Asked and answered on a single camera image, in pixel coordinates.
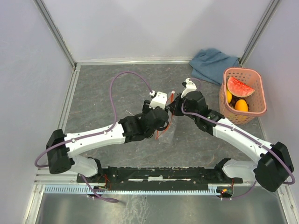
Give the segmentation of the watermelon slice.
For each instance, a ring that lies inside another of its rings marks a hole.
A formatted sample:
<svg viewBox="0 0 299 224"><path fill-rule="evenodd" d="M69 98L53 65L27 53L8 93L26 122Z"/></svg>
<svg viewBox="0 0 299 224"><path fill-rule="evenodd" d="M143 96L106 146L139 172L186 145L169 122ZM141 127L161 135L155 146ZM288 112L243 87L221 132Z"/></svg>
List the watermelon slice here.
<svg viewBox="0 0 299 224"><path fill-rule="evenodd" d="M227 89L232 95L240 98L249 97L255 92L255 89L242 83L234 77L229 77L227 82Z"/></svg>

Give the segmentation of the orange mango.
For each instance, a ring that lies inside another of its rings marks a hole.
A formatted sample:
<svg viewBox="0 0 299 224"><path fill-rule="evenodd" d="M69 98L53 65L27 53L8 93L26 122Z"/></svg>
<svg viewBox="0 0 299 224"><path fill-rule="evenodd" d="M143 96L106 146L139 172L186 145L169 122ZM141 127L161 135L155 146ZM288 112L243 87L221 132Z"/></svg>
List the orange mango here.
<svg viewBox="0 0 299 224"><path fill-rule="evenodd" d="M249 108L247 102L244 99L239 99L235 104L235 109L241 112L248 112Z"/></svg>

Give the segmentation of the pink plastic basket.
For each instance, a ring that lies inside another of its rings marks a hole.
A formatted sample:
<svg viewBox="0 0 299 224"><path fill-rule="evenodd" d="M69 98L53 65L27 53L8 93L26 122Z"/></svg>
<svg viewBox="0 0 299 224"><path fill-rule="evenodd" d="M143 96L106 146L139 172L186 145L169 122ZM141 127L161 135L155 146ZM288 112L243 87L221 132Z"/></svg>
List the pink plastic basket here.
<svg viewBox="0 0 299 224"><path fill-rule="evenodd" d="M230 77L236 78L255 90L253 94L245 98L249 105L248 112L238 111L228 103L226 89ZM223 82L219 92L219 107L220 113L237 125L245 125L252 119L264 115L267 111L267 105L260 74L252 69L237 67L226 69L223 74Z"/></svg>

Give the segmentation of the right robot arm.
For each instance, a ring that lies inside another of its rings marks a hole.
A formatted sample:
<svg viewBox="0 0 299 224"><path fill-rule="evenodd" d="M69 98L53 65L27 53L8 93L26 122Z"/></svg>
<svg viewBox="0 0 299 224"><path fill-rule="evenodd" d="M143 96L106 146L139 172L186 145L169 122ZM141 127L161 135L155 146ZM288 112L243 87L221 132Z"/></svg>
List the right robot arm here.
<svg viewBox="0 0 299 224"><path fill-rule="evenodd" d="M234 177L254 179L270 192L282 184L295 183L294 166L285 144L272 144L242 130L219 112L209 109L200 91L189 92L184 97L179 94L167 108L175 116L188 116L200 130L228 142L251 159L250 162L225 162L214 171L217 181L226 182Z"/></svg>

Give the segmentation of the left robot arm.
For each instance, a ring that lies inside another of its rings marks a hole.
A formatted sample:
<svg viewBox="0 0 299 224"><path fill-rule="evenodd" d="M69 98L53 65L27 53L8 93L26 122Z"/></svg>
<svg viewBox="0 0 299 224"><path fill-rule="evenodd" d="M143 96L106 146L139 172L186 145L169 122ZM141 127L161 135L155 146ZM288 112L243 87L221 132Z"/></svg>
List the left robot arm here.
<svg viewBox="0 0 299 224"><path fill-rule="evenodd" d="M167 128L168 119L167 109L159 106L150 108L146 100L142 113L126 116L115 125L83 133L65 134L62 129L57 129L46 144L49 172L61 174L72 171L99 182L103 178L100 161L85 158L81 156L82 153L104 146L149 139L155 131Z"/></svg>

